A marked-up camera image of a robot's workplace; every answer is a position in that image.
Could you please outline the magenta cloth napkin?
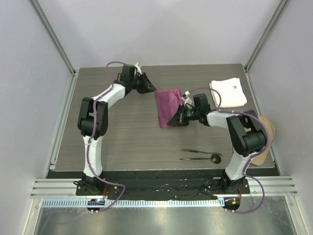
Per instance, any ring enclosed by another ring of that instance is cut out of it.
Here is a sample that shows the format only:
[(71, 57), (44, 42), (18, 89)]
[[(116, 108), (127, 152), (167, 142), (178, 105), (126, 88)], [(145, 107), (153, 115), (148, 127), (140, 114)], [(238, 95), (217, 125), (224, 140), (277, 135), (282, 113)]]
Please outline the magenta cloth napkin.
[(180, 105), (184, 104), (179, 88), (155, 91), (156, 106), (160, 128), (166, 128), (168, 122), (176, 114)]

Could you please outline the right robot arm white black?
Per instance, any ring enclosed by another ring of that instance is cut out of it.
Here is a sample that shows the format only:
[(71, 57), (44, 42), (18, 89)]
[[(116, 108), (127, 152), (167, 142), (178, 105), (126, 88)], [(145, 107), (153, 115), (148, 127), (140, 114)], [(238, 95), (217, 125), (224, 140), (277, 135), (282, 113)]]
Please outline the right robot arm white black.
[(168, 121), (169, 126), (187, 126), (197, 120), (208, 127), (220, 127), (229, 131), (233, 155), (221, 175), (220, 188), (233, 193), (243, 184), (246, 169), (252, 159), (269, 145), (269, 133), (254, 110), (230, 112), (212, 110), (205, 94), (193, 96), (194, 105), (180, 105)]

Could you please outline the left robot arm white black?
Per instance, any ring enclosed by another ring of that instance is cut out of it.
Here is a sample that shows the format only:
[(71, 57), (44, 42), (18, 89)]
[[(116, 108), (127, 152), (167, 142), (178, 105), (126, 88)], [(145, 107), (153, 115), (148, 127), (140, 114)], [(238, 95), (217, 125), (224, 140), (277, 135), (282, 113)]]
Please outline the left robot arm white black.
[(131, 76), (121, 73), (101, 94), (83, 98), (77, 126), (85, 146), (85, 167), (82, 179), (74, 182), (77, 195), (100, 195), (104, 191), (107, 183), (103, 179), (101, 163), (102, 140), (108, 130), (109, 108), (133, 90), (146, 94), (156, 88), (144, 72)]

